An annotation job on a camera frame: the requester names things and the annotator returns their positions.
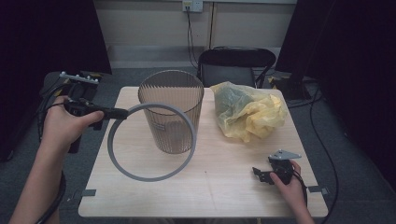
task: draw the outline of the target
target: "plastic bag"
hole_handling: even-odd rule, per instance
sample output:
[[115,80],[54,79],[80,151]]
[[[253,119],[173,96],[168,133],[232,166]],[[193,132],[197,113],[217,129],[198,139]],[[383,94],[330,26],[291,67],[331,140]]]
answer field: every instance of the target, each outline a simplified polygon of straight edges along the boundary
[[288,110],[273,94],[231,82],[210,89],[215,93],[218,125],[227,137],[249,142],[252,133],[265,138],[285,123]]

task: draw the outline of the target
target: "black chair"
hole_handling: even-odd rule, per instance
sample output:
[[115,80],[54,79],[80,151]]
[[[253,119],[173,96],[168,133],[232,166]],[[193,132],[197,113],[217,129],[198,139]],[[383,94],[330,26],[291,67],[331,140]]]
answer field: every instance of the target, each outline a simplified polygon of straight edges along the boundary
[[[268,49],[217,47],[201,54],[197,76],[204,87],[230,81],[236,85],[262,88],[265,74],[275,61],[275,54]],[[253,68],[263,70],[255,77]]]

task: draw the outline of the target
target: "black curtain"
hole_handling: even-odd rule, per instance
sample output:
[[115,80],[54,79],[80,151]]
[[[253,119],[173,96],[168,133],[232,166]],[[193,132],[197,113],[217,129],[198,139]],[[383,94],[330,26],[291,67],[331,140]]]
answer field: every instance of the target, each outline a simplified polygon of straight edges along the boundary
[[309,56],[300,59],[310,57],[304,75],[318,78],[351,141],[396,189],[396,2],[325,2],[297,2],[278,67],[293,71],[298,66],[295,59],[311,41],[298,34],[308,22],[306,15],[316,14],[312,10],[318,4],[332,6],[323,10],[327,19],[314,32],[319,35]]
[[111,74],[92,0],[3,1],[0,60],[0,159],[31,121],[47,73]]

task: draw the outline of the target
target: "gray plastic ring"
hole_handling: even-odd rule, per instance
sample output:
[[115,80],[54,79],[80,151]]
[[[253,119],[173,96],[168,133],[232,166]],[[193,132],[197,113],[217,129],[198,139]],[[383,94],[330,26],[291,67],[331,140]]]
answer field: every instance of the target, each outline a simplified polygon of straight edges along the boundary
[[120,166],[120,164],[117,162],[116,157],[114,156],[114,149],[113,149],[114,135],[116,133],[116,130],[119,128],[120,124],[122,124],[122,122],[123,122],[123,119],[117,119],[113,123],[113,126],[111,126],[110,132],[108,133],[108,138],[107,138],[108,155],[110,156],[110,159],[113,161],[113,164],[117,167],[117,169],[120,172],[122,172],[126,176],[131,177],[132,179],[144,181],[144,182],[155,182],[155,181],[165,180],[173,175],[176,175],[181,170],[183,170],[184,167],[186,167],[187,164],[190,162],[192,155],[194,154],[195,145],[197,142],[197,134],[196,134],[195,128],[194,128],[191,120],[189,119],[189,117],[187,117],[187,115],[183,111],[181,111],[180,109],[178,109],[177,107],[174,107],[172,105],[165,105],[163,103],[143,103],[141,105],[135,105],[128,109],[128,117],[136,111],[139,111],[141,109],[151,108],[151,107],[159,107],[162,109],[167,109],[167,110],[170,110],[170,111],[176,113],[177,115],[181,116],[190,128],[191,137],[192,137],[192,146],[190,149],[190,154],[187,157],[187,159],[183,162],[183,164],[181,164],[175,171],[173,171],[167,175],[162,175],[162,176],[158,176],[158,177],[141,177],[138,175],[133,175],[133,174],[129,173],[128,171],[126,171],[125,169],[123,169]]

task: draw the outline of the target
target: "electrical outlet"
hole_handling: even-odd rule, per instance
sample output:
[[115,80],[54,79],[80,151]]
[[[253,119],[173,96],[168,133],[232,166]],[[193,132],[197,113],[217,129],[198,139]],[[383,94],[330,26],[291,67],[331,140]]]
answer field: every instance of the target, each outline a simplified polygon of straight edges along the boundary
[[181,2],[181,10],[187,11],[187,7],[192,11],[192,3],[193,1],[182,1]]
[[182,11],[187,11],[187,7],[190,12],[202,12],[204,8],[203,0],[193,0],[193,1],[182,1],[181,2]]
[[204,8],[203,0],[192,1],[192,11],[193,12],[202,12],[203,8]]

